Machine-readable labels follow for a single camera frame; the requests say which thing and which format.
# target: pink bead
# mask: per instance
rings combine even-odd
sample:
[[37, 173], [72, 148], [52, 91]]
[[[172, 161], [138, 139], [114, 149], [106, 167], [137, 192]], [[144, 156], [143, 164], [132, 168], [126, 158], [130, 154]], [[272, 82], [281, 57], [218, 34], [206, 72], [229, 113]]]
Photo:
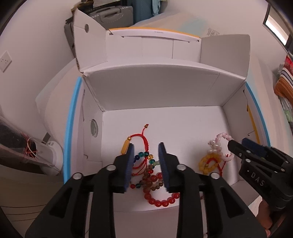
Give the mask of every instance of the pink bead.
[[163, 207], [167, 207], [167, 206], [169, 206], [169, 202], [168, 202], [167, 200], [163, 200], [163, 201], [162, 201], [162, 206], [163, 206]]

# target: human hand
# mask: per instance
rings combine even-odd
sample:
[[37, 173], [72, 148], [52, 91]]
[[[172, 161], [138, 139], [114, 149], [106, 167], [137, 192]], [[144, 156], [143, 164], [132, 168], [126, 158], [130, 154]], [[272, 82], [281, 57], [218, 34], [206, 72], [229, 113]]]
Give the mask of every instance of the human hand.
[[267, 204], [265, 200], [262, 200], [258, 207], [258, 214], [256, 216], [256, 219], [265, 228], [267, 237], [269, 237], [271, 234], [269, 229], [273, 224], [273, 221], [270, 218], [270, 213], [271, 211], [270, 211], [269, 205]]

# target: metal screw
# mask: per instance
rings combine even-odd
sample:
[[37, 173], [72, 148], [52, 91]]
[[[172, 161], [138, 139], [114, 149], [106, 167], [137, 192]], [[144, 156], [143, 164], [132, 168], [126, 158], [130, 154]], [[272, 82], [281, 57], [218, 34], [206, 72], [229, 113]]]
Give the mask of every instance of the metal screw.
[[218, 173], [214, 172], [214, 173], [211, 173], [211, 177], [213, 179], [219, 179], [220, 178], [220, 175]]
[[88, 33], [88, 31], [89, 31], [88, 24], [85, 24], [85, 26], [84, 26], [84, 30], [86, 31], [86, 33]]
[[110, 165], [107, 166], [108, 171], [114, 171], [115, 169], [116, 169], [116, 166], [113, 165], [113, 164], [110, 164]]
[[81, 179], [82, 174], [81, 173], [75, 173], [72, 177], [73, 177], [73, 179]]
[[179, 164], [177, 165], [177, 169], [183, 171], [186, 170], [186, 166], [184, 164]]

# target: blue foam strip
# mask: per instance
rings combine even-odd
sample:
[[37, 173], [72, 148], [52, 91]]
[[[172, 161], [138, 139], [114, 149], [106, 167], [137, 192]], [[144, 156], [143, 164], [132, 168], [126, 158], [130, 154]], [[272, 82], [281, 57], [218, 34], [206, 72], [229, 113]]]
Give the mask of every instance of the blue foam strip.
[[264, 129], [264, 131], [265, 131], [265, 137], [266, 137], [266, 139], [267, 139], [268, 147], [271, 147], [269, 133], [268, 133], [267, 127], [266, 127], [266, 125], [265, 125], [265, 120], [264, 120], [263, 115], [262, 115], [262, 113], [261, 113], [260, 107], [259, 107], [259, 105], [258, 105], [258, 103], [257, 103], [257, 100], [256, 100], [256, 98], [255, 98], [255, 96], [254, 96], [254, 94], [253, 94], [253, 92], [252, 92], [252, 90], [251, 90], [251, 88], [249, 87], [249, 85], [248, 85], [247, 82], [246, 82], [246, 87], [247, 87], [248, 92], [250, 93], [250, 95], [251, 95], [251, 97], [252, 97], [252, 100], [254, 101], [254, 104], [255, 104], [256, 109], [257, 109], [257, 111], [258, 111], [258, 114], [259, 114], [259, 116], [260, 116], [260, 120], [261, 120], [261, 123], [262, 123], [262, 125], [263, 125], [263, 129]]
[[133, 158], [134, 158], [134, 145], [130, 143], [128, 149], [130, 150], [130, 153], [128, 157], [127, 168], [125, 171], [125, 185], [124, 185], [125, 191], [129, 187], [129, 182], [131, 180]]
[[164, 184], [165, 187], [168, 189], [169, 188], [169, 173], [167, 170], [167, 165], [165, 162], [165, 158], [164, 158], [164, 154], [161, 148], [161, 144], [159, 144], [158, 147], [158, 155], [159, 155], [159, 160], [160, 160], [160, 164], [161, 164], [161, 170], [162, 170], [162, 174], [163, 174], [163, 179], [164, 179]]
[[73, 122], [74, 122], [74, 115], [75, 115], [75, 108], [77, 103], [77, 98], [80, 90], [80, 86], [82, 83], [82, 78], [78, 77], [70, 106], [69, 112], [67, 117], [66, 123], [66, 131], [65, 131], [65, 138], [64, 138], [64, 152], [63, 152], [63, 181], [66, 183], [71, 177], [71, 169], [70, 169], [70, 158], [71, 158], [71, 143], [72, 143], [72, 130], [73, 130]]

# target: window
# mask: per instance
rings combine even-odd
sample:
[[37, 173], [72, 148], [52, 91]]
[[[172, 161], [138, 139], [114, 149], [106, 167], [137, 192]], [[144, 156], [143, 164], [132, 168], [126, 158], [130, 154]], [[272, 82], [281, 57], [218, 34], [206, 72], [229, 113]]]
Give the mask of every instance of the window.
[[281, 16], [270, 5], [268, 6], [267, 14], [263, 24], [275, 37], [277, 37], [277, 39], [282, 43], [283, 46], [285, 46], [286, 49], [289, 48], [287, 43], [290, 44], [292, 41], [289, 28]]

